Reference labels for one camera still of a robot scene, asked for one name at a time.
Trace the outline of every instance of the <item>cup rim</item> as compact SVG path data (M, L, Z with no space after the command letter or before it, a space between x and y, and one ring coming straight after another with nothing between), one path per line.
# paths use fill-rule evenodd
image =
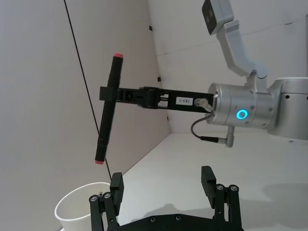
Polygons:
M90 214L87 214L87 215L85 215L85 216L79 217L79 218L64 219L64 218L61 218L61 217L58 216L57 210L58 210L58 207L59 207L60 203L61 203L65 198L67 198L70 194L74 193L75 191L77 191L77 190L79 190L79 189L85 188L85 187L87 187L87 186L89 186L89 185L93 185L93 184L106 184L106 185L110 186L110 184L107 183L107 182L95 182L95 183L83 185L83 186L81 186L81 187L79 187L79 188L76 188L76 189L72 190L71 192L69 192L67 195L65 195L65 196L59 201L59 203L57 204L56 208L54 209L54 216L55 216L59 221L78 221L78 220L81 220L81 219L84 219L84 218L89 217L89 216L91 215L91 213L90 213Z

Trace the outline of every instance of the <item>white label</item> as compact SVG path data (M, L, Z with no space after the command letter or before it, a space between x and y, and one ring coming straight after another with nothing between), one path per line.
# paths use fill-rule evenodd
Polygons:
M192 106L193 105L193 98L177 97L175 104Z

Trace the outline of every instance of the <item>red marker cap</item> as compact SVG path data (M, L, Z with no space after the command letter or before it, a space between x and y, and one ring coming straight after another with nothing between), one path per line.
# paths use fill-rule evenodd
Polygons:
M95 163L98 164L98 165L103 165L103 164L104 164L104 161L98 161L98 160L96 160Z
M115 53L115 54L114 54L114 57L118 57L118 58L122 58L122 59L123 59L123 54Z

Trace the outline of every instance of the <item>white paper cup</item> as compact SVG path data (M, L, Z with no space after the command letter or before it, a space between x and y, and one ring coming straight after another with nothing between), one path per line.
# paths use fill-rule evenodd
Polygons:
M89 197L109 192L110 184L97 182L81 186L63 197L57 204L54 215L65 231L91 231Z

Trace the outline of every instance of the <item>blue led ring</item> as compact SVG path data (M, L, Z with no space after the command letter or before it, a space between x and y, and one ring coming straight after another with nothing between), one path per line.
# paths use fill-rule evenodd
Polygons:
M236 113L237 119L246 119L247 116L248 116L248 111L245 109L242 109Z

